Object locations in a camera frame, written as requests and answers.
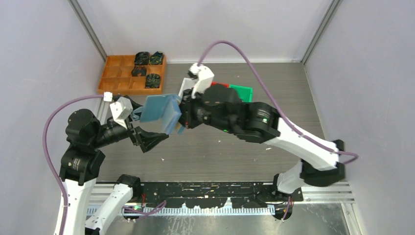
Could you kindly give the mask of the blue leather card holder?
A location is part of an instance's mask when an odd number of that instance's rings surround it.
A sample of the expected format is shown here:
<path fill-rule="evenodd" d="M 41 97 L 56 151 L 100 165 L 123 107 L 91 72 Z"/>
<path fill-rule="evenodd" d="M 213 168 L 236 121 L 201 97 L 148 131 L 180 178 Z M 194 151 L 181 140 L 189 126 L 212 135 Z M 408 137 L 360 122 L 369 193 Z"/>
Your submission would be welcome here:
<path fill-rule="evenodd" d="M 160 120 L 161 132 L 170 135 L 182 115 L 181 101 L 177 94 L 150 95 L 143 106 L 132 111 L 131 118 L 142 123 Z"/>

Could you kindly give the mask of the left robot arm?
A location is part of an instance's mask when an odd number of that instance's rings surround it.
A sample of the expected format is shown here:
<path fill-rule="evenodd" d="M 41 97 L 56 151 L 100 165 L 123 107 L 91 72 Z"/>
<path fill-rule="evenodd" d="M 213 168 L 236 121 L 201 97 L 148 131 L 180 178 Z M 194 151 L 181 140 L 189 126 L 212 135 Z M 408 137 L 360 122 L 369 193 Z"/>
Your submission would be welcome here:
<path fill-rule="evenodd" d="M 123 174 L 101 207 L 87 217 L 92 189 L 105 159 L 102 147 L 130 139 L 145 153 L 168 138 L 165 133 L 147 132 L 132 125 L 131 112 L 139 104 L 129 96 L 106 92 L 103 98 L 115 111 L 105 124 L 89 109 L 77 110 L 68 119 L 69 147 L 61 158 L 60 170 L 53 171 L 61 189 L 54 231 L 57 235 L 103 235 L 127 202 L 144 198 L 140 178 Z"/>

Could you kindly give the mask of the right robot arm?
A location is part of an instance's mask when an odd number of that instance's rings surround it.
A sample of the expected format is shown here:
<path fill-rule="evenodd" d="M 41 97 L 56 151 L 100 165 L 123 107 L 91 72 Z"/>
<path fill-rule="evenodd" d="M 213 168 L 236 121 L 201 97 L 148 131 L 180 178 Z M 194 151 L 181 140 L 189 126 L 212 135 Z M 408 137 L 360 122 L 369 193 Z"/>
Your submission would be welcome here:
<path fill-rule="evenodd" d="M 213 85 L 204 93 L 182 89 L 179 123 L 186 129 L 204 124 L 235 135 L 238 139 L 279 147 L 300 158 L 284 173 L 275 175 L 272 196 L 284 201 L 304 186 L 327 187 L 346 177 L 346 168 L 336 153 L 344 142 L 325 141 L 285 122 L 280 112 L 263 102 L 243 102 L 235 89 Z"/>

